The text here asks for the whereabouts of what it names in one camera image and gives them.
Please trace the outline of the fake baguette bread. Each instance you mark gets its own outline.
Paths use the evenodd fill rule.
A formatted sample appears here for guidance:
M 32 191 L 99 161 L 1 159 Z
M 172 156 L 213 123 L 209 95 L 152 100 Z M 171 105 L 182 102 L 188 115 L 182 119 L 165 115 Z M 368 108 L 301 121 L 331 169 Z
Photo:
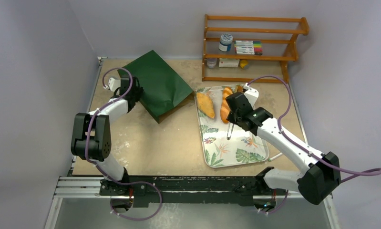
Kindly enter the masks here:
M 224 87 L 222 92 L 222 103 L 220 106 L 220 118 L 224 124 L 228 124 L 227 117 L 230 113 L 230 108 L 228 106 L 226 98 L 232 94 L 233 94 L 233 91 L 230 87 L 228 86 Z

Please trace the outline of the metal tongs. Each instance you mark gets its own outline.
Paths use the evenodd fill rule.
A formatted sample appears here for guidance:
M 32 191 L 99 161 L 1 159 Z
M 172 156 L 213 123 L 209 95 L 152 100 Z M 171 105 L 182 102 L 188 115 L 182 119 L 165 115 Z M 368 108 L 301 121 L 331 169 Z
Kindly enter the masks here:
M 227 135 L 226 135 L 226 139 L 227 140 L 231 139 L 233 130 L 234 130 L 234 124 L 233 123 L 229 123 L 228 130 L 227 130 Z

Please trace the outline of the green paper bag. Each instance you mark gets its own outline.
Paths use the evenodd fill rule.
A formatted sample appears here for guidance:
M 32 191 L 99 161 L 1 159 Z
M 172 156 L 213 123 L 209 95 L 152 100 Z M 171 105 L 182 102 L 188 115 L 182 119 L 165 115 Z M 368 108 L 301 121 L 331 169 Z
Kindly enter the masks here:
M 194 90 L 154 50 L 124 68 L 127 71 L 118 70 L 118 74 L 125 78 L 130 73 L 138 79 L 139 86 L 144 90 L 140 103 L 157 123 L 161 123 L 194 95 Z

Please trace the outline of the yellow fake bread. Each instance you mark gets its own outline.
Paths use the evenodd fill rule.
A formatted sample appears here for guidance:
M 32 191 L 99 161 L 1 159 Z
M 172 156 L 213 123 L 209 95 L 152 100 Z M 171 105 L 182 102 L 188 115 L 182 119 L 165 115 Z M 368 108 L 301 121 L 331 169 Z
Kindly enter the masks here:
M 213 100 L 203 93 L 196 93 L 198 109 L 203 112 L 207 117 L 214 119 L 215 111 L 213 106 Z

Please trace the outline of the leaf pattern serving tray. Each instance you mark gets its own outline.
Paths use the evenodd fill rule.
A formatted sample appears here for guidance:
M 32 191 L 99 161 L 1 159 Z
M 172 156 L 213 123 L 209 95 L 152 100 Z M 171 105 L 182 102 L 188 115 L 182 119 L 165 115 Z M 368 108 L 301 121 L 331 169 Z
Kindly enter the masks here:
M 234 126 L 231 138 L 227 139 L 230 124 L 222 122 L 219 111 L 224 86 L 204 87 L 196 93 L 212 99 L 215 118 L 210 118 L 197 108 L 201 143 L 205 162 L 213 168 L 260 163 L 268 160 L 269 149 L 265 140 Z

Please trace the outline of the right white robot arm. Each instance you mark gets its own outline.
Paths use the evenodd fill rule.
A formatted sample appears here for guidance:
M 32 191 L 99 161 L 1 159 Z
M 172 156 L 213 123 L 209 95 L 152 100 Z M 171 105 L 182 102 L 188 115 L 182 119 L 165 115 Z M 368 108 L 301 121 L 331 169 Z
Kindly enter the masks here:
M 230 108 L 228 121 L 262 138 L 285 155 L 298 171 L 267 167 L 257 175 L 256 188 L 261 194 L 273 189 L 299 192 L 309 203 L 320 204 L 336 187 L 341 176 L 339 158 L 324 154 L 295 137 L 266 109 L 254 109 L 244 93 L 226 98 Z

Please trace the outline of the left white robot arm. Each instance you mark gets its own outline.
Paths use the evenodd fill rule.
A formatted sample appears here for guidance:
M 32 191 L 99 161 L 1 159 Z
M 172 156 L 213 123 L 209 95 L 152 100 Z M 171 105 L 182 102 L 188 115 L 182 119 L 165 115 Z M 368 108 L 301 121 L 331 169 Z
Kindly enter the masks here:
M 120 86 L 107 104 L 75 116 L 71 152 L 97 168 L 118 195 L 125 195 L 132 183 L 126 168 L 111 154 L 111 124 L 134 108 L 144 90 L 135 76 L 125 76 L 118 82 Z

